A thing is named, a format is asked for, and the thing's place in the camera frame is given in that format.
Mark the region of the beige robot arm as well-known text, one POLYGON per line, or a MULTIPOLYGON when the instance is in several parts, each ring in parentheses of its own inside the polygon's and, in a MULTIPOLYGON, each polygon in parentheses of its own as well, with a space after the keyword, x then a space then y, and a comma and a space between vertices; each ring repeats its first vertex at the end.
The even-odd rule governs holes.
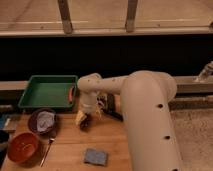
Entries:
POLYGON ((98 73, 81 77, 80 105, 93 113, 100 93, 120 96, 133 171, 183 171, 168 103, 177 93, 175 79, 156 71, 103 78, 98 73))

